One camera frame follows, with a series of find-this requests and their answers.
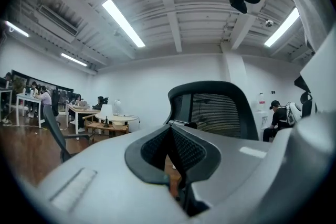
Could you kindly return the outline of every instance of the white wall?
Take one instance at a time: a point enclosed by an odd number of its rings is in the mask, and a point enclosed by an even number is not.
[[[246,75],[249,85],[250,104],[253,111],[256,110],[257,97],[264,93],[268,123],[271,123],[273,111],[269,110],[270,103],[278,100],[281,105],[288,102],[300,104],[303,90],[294,85],[294,81],[300,76],[302,66],[276,59],[243,56]]]
[[[15,70],[22,74],[52,84],[74,89],[75,93],[87,98],[87,78],[85,72],[62,64],[37,52],[20,41],[8,37],[0,48],[0,76]]]
[[[175,86],[201,80],[223,80],[220,55],[176,56],[143,60],[93,78],[92,99],[109,97],[109,104],[121,100],[123,113],[137,115],[141,128],[161,125],[168,118],[170,104],[167,94]],[[132,123],[131,131],[137,130]]]

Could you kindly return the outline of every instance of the wooden floor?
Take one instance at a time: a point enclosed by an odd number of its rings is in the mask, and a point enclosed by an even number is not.
[[[15,112],[10,114],[9,119],[13,125],[16,125]],[[0,145],[13,172],[32,185],[37,186],[41,180],[61,164],[60,148],[49,130],[28,126],[38,126],[37,119],[20,116],[19,121],[20,127],[0,125]],[[75,134],[74,125],[70,124],[68,128],[66,127],[65,116],[58,116],[57,121],[61,123],[60,128],[64,135]],[[98,143],[109,138],[96,135],[94,139]],[[89,143],[85,138],[67,140],[67,150],[70,153],[81,152],[88,146]],[[180,174],[173,169],[173,164],[168,157],[165,162],[165,171],[171,177],[171,194],[176,197],[177,181]]]

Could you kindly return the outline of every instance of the table lamp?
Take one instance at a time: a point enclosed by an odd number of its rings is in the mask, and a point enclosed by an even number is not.
[[[109,127],[108,124],[108,118],[112,118],[113,117],[113,112],[112,112],[112,105],[111,104],[104,104],[101,107],[100,113],[99,113],[102,117],[106,118],[105,119],[105,125],[104,127]]]

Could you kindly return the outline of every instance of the fluorescent light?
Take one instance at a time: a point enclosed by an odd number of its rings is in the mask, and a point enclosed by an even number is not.
[[[272,46],[275,41],[277,41],[288,29],[291,25],[299,18],[298,8],[293,9],[291,14],[287,17],[282,25],[276,30],[276,32],[265,42],[267,47]]]
[[[76,63],[79,63],[82,66],[85,66],[85,67],[87,66],[86,63],[80,62],[80,61],[78,61],[78,60],[74,59],[73,57],[70,57],[70,56],[68,56],[66,54],[61,54],[61,56],[65,57],[65,58],[68,58],[69,60],[74,61]]]
[[[5,24],[8,25],[10,28],[18,31],[20,34],[29,37],[29,34],[27,34],[26,32],[24,32],[23,30],[21,30],[20,28],[18,28],[17,26],[13,25],[12,23],[10,23],[9,21],[5,21]]]
[[[139,48],[145,46],[140,37],[137,35],[137,33],[134,31],[134,29],[125,19],[125,17],[121,14],[120,10],[117,8],[112,0],[107,0],[103,4],[103,7]]]

